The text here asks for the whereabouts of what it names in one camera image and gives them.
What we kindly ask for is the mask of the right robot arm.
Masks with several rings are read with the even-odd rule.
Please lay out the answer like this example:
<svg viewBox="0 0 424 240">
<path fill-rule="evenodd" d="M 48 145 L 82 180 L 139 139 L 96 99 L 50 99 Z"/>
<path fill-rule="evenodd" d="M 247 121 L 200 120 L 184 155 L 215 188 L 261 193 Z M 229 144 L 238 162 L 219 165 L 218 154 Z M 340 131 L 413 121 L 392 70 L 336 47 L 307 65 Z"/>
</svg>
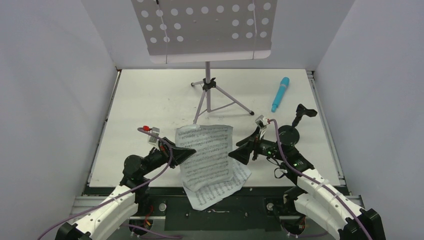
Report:
<svg viewBox="0 0 424 240">
<path fill-rule="evenodd" d="M 279 141 L 266 140 L 260 128 L 236 143 L 229 157 L 247 165 L 259 155 L 272 160 L 294 187 L 283 195 L 283 210 L 304 215 L 326 230 L 336 240 L 384 240 L 381 216 L 366 210 L 329 184 L 318 170 L 296 149 L 300 139 L 296 128 L 283 125 L 278 129 Z"/>
</svg>

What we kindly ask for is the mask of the black microphone desk stand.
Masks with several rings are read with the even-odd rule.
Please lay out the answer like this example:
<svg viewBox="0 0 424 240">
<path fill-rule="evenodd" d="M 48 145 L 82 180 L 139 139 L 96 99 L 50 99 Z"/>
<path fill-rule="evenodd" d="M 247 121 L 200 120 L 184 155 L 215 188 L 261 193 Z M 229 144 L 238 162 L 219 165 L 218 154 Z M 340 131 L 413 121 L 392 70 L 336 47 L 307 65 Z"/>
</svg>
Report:
<svg viewBox="0 0 424 240">
<path fill-rule="evenodd" d="M 294 147 L 300 140 L 300 133 L 296 129 L 303 116 L 313 118 L 318 114 L 315 109 L 308 109 L 303 104 L 296 108 L 295 118 L 291 125 L 283 125 L 278 128 L 278 137 L 282 145 Z"/>
</svg>

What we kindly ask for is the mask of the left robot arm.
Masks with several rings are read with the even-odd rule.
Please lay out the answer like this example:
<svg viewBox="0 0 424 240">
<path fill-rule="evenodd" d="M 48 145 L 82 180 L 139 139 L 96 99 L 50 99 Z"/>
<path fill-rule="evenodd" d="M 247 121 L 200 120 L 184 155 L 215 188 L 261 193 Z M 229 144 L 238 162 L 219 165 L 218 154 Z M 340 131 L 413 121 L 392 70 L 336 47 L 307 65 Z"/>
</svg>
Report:
<svg viewBox="0 0 424 240">
<path fill-rule="evenodd" d="M 158 139 L 148 155 L 129 155 L 123 163 L 123 178 L 99 205 L 83 212 L 74 223 L 65 221 L 56 233 L 57 240 L 106 240 L 129 217 L 149 210 L 147 174 L 166 166 L 175 168 L 197 151 L 178 147 L 166 137 Z"/>
</svg>

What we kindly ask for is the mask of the sheet music page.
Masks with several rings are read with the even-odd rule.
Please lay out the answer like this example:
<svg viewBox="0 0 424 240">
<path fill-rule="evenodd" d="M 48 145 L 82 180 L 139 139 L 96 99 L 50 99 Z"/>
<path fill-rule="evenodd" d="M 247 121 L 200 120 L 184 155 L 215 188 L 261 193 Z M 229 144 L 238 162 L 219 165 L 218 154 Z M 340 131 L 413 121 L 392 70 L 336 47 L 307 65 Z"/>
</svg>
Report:
<svg viewBox="0 0 424 240">
<path fill-rule="evenodd" d="M 183 186 L 196 192 L 200 188 L 230 180 L 233 175 L 233 127 L 191 124 L 176 129 L 178 147 L 196 153 L 180 164 Z"/>
<path fill-rule="evenodd" d="M 251 176 L 251 170 L 244 164 L 233 160 L 233 176 L 231 180 L 210 184 L 197 191 L 183 187 L 191 207 L 203 211 L 241 190 Z"/>
</svg>

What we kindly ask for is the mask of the lilac perforated music stand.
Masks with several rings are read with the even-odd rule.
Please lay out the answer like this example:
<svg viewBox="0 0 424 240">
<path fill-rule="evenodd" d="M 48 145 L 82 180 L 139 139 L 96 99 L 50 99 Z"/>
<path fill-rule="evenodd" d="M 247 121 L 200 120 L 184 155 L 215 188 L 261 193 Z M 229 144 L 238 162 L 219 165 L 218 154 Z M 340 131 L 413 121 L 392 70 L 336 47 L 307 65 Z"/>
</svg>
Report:
<svg viewBox="0 0 424 240">
<path fill-rule="evenodd" d="M 275 0 L 134 0 L 150 60 L 155 64 L 204 63 L 199 103 L 211 113 L 211 62 L 270 56 Z"/>
</svg>

